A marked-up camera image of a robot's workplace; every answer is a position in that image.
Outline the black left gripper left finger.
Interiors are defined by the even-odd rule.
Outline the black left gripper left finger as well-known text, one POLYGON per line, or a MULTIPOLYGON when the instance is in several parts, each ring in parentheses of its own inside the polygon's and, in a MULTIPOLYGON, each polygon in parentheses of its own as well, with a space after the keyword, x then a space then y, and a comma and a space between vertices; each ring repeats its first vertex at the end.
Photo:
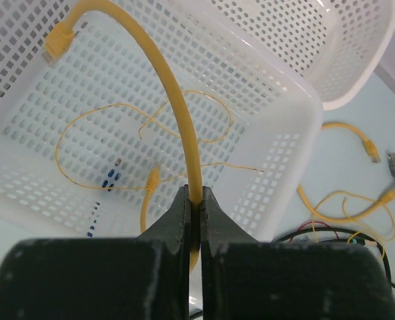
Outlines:
POLYGON ((0 266, 0 319, 187 319, 187 191, 138 237, 18 242, 0 266))

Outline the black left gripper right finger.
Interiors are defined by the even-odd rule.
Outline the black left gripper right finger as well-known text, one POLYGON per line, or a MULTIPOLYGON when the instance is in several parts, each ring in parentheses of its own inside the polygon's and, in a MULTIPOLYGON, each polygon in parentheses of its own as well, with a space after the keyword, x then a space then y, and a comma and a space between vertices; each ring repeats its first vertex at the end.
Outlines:
POLYGON ((363 246, 260 242, 203 189, 205 319, 395 319, 392 288, 363 246))

